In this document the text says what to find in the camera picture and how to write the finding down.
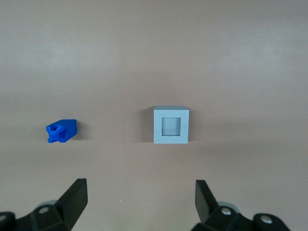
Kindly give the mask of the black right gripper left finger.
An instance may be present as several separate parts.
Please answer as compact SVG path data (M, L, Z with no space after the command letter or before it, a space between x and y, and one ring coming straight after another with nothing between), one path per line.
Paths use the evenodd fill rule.
M0 213L2 231L70 231L88 203L87 180L77 179L58 199L44 202L22 218Z

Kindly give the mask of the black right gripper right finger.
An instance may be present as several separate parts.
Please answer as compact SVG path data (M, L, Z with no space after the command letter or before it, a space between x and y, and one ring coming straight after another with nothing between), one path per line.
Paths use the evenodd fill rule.
M200 219L193 231L288 231L277 216L255 214L244 217L228 204L218 203L205 180L195 182L195 207Z

